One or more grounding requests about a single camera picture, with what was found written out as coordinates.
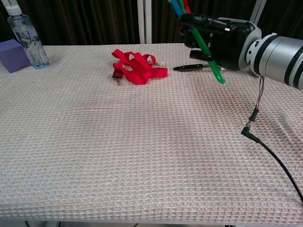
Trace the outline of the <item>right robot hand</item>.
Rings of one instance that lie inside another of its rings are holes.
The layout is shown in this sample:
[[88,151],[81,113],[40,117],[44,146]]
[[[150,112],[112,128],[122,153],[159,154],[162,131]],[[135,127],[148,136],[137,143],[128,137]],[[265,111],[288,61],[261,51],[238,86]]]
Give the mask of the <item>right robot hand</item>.
[[198,48],[193,28],[196,28],[207,45],[212,59],[222,68],[230,71],[248,67],[246,54],[250,45],[261,38],[261,30],[255,24],[241,19],[200,14],[184,14],[180,18],[179,32],[184,36],[185,46]]

